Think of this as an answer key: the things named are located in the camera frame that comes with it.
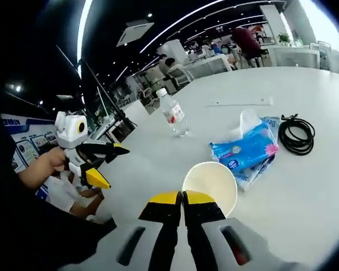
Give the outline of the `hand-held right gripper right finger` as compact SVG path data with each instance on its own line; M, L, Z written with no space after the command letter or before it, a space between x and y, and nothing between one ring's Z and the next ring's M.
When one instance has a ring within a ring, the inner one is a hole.
M302 270L272 254L267 241L235 218L225 218L204 193L182 194L188 244L197 270Z

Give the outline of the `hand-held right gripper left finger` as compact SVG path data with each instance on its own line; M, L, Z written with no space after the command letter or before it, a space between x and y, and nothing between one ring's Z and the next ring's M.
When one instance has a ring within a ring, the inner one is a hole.
M152 197L138 219L118 225L99 243L82 270L170 270L178 241L181 192Z

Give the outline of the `person's left hand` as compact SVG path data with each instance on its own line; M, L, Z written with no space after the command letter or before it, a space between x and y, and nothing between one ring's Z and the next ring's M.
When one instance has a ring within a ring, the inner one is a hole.
M54 147L50 151L39 156L33 164L34 171L38 176L47 178L55 172L66 169L67 160L61 147Z

